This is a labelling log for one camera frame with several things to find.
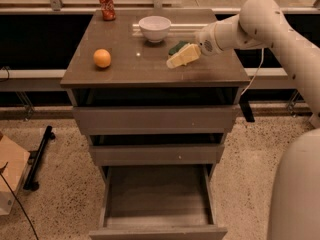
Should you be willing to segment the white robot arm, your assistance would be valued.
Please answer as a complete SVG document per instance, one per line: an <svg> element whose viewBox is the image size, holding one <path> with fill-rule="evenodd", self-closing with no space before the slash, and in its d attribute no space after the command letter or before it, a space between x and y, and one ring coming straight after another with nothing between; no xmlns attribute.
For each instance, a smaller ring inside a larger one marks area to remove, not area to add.
<svg viewBox="0 0 320 240"><path fill-rule="evenodd" d="M269 49L284 71L266 89L298 91L314 129L291 143L273 183L267 240L320 240L320 49L287 22L274 0L247 0L239 13L206 25L195 40L169 52L171 69L229 49Z"/></svg>

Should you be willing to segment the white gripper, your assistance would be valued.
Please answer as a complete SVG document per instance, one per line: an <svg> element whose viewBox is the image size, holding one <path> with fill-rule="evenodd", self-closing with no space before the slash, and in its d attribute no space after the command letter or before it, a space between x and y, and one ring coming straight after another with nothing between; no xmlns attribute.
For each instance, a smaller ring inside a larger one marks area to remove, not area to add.
<svg viewBox="0 0 320 240"><path fill-rule="evenodd" d="M215 37L215 26L207 25L195 33L196 44L186 44L173 54L166 62L168 68L173 69L198 60L201 52L206 56L213 56L222 52Z"/></svg>

